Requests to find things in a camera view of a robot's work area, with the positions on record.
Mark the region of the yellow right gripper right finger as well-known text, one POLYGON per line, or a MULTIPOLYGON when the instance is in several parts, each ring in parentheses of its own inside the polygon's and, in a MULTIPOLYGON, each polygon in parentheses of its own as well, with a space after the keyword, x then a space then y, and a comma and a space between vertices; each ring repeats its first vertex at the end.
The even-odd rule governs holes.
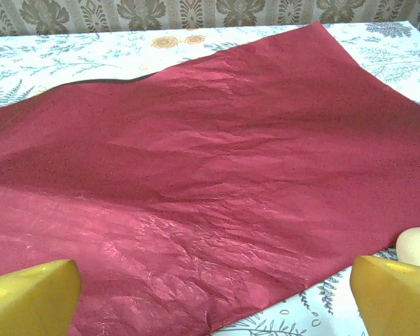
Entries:
POLYGON ((420 336, 420 267, 362 255, 350 287, 369 336, 420 336))

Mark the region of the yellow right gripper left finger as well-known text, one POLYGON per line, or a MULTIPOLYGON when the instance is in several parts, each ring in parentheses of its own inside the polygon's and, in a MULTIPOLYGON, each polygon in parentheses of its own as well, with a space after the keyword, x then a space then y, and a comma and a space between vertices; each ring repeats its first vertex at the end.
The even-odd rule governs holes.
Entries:
POLYGON ((74 260, 0 276, 0 336, 67 336, 81 295, 74 260))

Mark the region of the cream ribbon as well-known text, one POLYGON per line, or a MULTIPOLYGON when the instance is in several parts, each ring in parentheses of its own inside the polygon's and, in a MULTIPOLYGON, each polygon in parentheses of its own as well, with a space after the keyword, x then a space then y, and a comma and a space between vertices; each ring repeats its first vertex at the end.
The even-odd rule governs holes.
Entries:
POLYGON ((420 266, 420 227, 402 232, 395 244, 399 262, 420 266))

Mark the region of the dark red wrapping paper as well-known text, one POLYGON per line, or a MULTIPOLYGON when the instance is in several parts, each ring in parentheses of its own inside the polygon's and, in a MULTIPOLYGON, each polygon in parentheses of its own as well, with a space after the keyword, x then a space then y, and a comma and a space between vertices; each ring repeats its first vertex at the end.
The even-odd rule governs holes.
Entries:
POLYGON ((420 105, 319 23, 0 108, 0 275, 72 259, 77 336, 205 336, 420 225, 420 105))

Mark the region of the floral tablecloth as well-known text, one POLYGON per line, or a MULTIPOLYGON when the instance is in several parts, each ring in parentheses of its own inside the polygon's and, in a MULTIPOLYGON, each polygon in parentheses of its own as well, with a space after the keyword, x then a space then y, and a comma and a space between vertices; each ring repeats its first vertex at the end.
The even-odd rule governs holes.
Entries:
MULTIPOLYGON (((420 32, 410 22, 326 29, 365 70, 420 104, 420 32)), ((77 80, 130 79, 211 55, 285 26, 0 37, 0 107, 77 80)), ((350 269, 210 336, 368 336, 350 269)))

